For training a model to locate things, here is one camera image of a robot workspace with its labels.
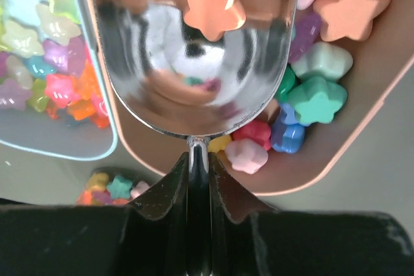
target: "plastic container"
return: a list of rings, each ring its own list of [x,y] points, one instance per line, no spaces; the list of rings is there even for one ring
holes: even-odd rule
[[[6,2],[3,22],[14,19],[20,25],[35,30],[42,42],[47,36],[39,30],[36,5],[47,0],[3,0]],[[103,79],[97,75],[102,97],[107,107]],[[104,158],[116,147],[117,135],[113,117],[108,111],[110,126],[99,129],[91,122],[67,127],[65,120],[51,119],[47,113],[38,113],[31,107],[25,111],[0,110],[0,143],[20,150],[56,156],[70,160],[91,161]]]
[[[270,151],[269,161],[254,175],[234,171],[221,153],[219,156],[229,173],[257,196],[291,193],[321,180],[414,63],[412,4],[413,0],[391,0],[387,10],[375,19],[367,41],[334,42],[353,55],[354,66],[340,81],[349,98],[332,123],[313,125],[303,148],[296,154]],[[103,78],[110,89],[105,72]],[[188,151],[186,142],[146,127],[124,108],[113,92],[108,95],[120,140],[127,150],[154,173],[168,173],[179,156]],[[275,105],[268,107],[262,116],[271,118],[276,109]]]

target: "yellow bead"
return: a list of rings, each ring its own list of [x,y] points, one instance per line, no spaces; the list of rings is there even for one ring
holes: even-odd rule
[[[221,137],[214,138],[208,144],[208,152],[219,152],[226,149],[226,146],[232,142],[232,137],[230,135],[224,135]]]
[[[109,175],[105,173],[95,173],[86,183],[86,190],[89,191],[105,191],[109,183]]]

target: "peach plastic bin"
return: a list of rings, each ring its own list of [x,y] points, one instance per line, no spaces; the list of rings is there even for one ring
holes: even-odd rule
[[[414,0],[391,0],[389,8],[375,19],[373,33],[367,41],[335,41],[334,44],[354,56],[355,62],[340,80],[348,90],[349,99],[332,123],[313,125],[303,148],[296,154],[269,151],[269,161],[254,175],[232,170],[224,154],[219,153],[228,172],[257,196],[291,193],[321,180],[414,63],[413,3]],[[188,150],[186,142],[159,134],[135,119],[110,91],[105,70],[102,74],[122,143],[154,173],[168,173],[179,156]],[[275,105],[268,107],[262,117],[273,118],[276,109]]]

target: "gray surface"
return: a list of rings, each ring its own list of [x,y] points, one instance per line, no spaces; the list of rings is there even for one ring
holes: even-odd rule
[[[414,70],[388,97],[366,130],[316,185],[289,195],[268,198],[283,209],[384,211],[396,217],[414,237]],[[0,196],[36,204],[71,204],[90,170],[100,165],[137,168],[155,181],[118,146],[97,162],[72,162],[0,146]]]

